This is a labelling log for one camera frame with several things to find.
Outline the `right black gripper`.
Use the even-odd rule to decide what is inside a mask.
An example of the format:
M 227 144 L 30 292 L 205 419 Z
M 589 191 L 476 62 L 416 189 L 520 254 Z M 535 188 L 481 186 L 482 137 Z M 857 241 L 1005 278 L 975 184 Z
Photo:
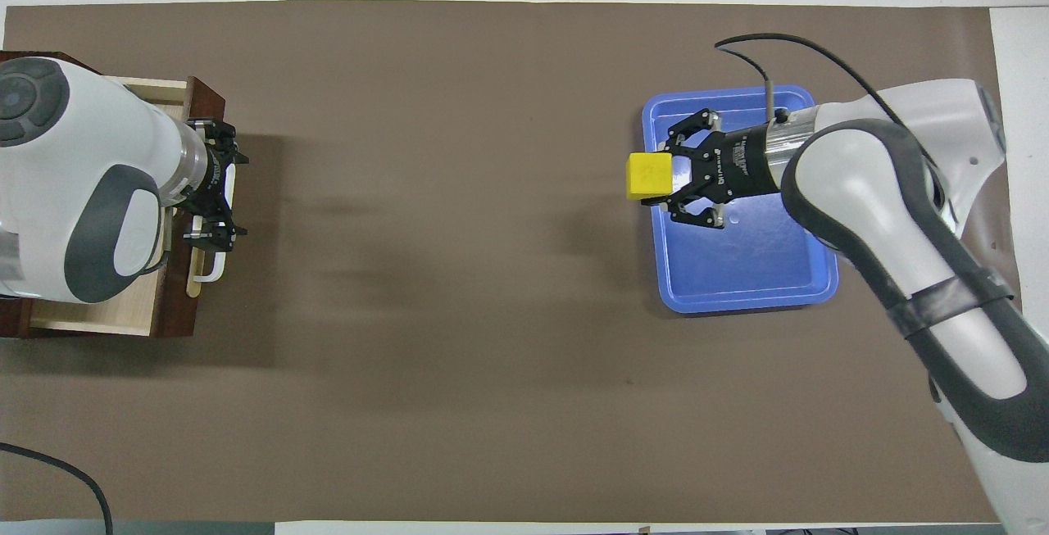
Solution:
M 713 162 L 711 175 L 701 175 L 675 190 L 671 170 L 641 173 L 641 204 L 667 211 L 675 224 L 724 229 L 724 204 L 780 192 L 767 151 L 769 126 L 726 132 L 715 110 L 701 109 L 667 129 L 658 154 Z

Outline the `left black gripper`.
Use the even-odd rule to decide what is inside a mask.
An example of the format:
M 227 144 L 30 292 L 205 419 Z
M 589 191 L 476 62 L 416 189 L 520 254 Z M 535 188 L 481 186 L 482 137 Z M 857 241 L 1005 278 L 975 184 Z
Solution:
M 231 252 L 248 230 L 236 224 L 233 209 L 226 204 L 227 165 L 247 165 L 236 128 L 220 117 L 191 117 L 187 125 L 201 138 L 184 142 L 183 162 L 188 171 L 181 187 L 181 210 L 194 214 L 181 240 L 204 252 Z

